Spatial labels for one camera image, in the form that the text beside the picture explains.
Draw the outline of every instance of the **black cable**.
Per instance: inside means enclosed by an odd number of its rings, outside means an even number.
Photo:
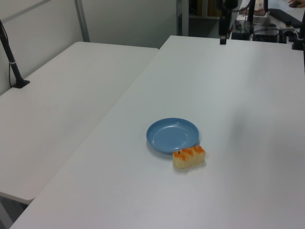
[[[10,82],[10,64],[9,64],[9,82]]]
[[[251,0],[249,1],[248,5],[246,5],[245,7],[241,8],[241,9],[239,9],[239,10],[231,10],[231,9],[226,8],[226,6],[225,6],[225,4],[224,4],[224,1],[223,1],[223,8],[224,8],[226,11],[228,11],[228,12],[242,12],[242,11],[246,10],[246,9],[250,6],[250,2],[251,2]]]
[[[246,26],[245,26],[245,24],[246,24],[246,18],[247,18],[247,9],[249,8],[249,5],[250,5],[250,2],[249,2],[249,4],[246,6],[246,11],[245,11],[245,15],[244,15],[244,31],[246,32],[246,33],[248,33],[249,34],[249,36],[253,39],[253,36],[251,36],[251,34],[250,34],[250,32],[248,32],[248,30],[246,29]]]
[[[1,25],[1,27],[3,28],[3,31],[4,31],[5,36],[6,36],[6,40],[7,40],[7,41],[8,41],[8,43],[9,43],[9,37],[8,37],[8,34],[6,33],[4,26],[3,26],[3,25]],[[9,83],[10,83],[10,87],[12,88],[12,85],[11,85],[11,82],[10,82],[10,63],[9,63]]]
[[[253,32],[253,34],[254,34],[254,33],[257,33],[257,32],[268,31],[268,30],[278,30],[278,31],[280,31],[279,29],[276,29],[276,28],[274,28],[274,29],[259,29],[259,30],[255,30],[255,31]]]

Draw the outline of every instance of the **blue plate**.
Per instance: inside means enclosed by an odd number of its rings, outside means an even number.
[[[152,124],[146,132],[147,141],[162,153],[172,154],[176,150],[199,143],[197,127],[181,118],[165,118]]]

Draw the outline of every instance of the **white wall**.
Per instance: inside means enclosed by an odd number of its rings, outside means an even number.
[[[91,42],[160,48],[177,34],[176,0],[82,0]]]
[[[73,43],[82,41],[74,0],[51,0],[3,25],[23,78]],[[8,67],[0,44],[0,95],[10,88]],[[12,71],[11,79],[15,82]]]

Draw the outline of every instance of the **bread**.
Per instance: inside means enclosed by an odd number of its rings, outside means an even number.
[[[204,161],[205,150],[201,146],[175,151],[173,153],[173,164],[177,168],[188,168]]]

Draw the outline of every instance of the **microphone stand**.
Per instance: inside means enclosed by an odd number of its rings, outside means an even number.
[[[292,44],[293,50],[303,50],[303,58],[304,58],[304,70],[305,70],[305,46],[304,46],[304,35],[305,35],[305,11],[303,14],[302,24],[300,28],[299,35],[297,39],[295,39],[294,43]]]
[[[11,68],[14,72],[14,75],[16,77],[16,84],[14,84],[12,87],[22,88],[25,85],[29,84],[30,82],[28,80],[24,80],[20,75],[19,69],[17,67],[17,64],[16,64],[15,58],[13,56],[13,53],[11,52],[9,41],[8,41],[7,36],[6,36],[6,33],[5,33],[5,30],[4,30],[4,27],[3,27],[3,24],[1,22],[1,20],[0,20],[0,40],[1,40],[1,43],[3,45],[4,51],[5,51],[5,53],[8,57],[10,66],[11,66]]]

